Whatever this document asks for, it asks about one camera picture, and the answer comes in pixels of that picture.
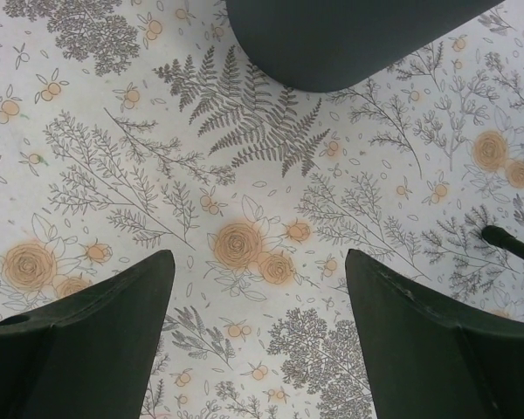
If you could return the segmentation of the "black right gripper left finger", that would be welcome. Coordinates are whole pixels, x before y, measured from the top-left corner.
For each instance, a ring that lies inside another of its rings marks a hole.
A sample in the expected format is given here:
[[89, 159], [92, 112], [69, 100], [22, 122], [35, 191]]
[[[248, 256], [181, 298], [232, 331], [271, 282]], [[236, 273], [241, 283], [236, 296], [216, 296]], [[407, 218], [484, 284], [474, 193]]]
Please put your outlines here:
[[0, 418], [137, 418], [176, 265], [158, 251], [0, 322]]

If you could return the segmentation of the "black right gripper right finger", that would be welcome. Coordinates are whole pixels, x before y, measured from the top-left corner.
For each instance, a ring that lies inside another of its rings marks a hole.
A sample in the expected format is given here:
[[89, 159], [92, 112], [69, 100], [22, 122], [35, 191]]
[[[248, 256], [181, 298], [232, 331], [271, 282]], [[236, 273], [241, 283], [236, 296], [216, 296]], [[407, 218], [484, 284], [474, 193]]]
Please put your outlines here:
[[524, 323], [412, 281], [359, 250], [348, 295], [380, 418], [524, 418]]

